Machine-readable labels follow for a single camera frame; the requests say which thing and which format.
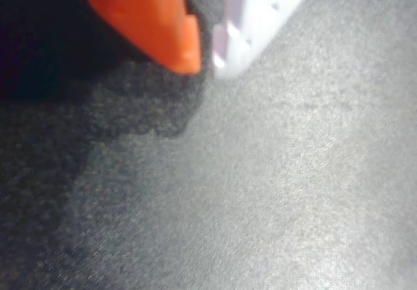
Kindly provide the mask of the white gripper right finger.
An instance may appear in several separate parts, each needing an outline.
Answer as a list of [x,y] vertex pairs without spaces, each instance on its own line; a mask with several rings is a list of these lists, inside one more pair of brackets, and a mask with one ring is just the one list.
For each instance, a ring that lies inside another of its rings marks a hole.
[[212,73],[233,79],[245,71],[286,24],[303,0],[225,0],[213,27]]

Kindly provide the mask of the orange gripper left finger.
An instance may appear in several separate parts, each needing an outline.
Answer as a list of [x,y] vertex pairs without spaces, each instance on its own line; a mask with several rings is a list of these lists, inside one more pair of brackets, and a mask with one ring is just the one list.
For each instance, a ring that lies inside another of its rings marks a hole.
[[88,0],[116,32],[153,61],[177,74],[202,66],[199,25],[185,0]]

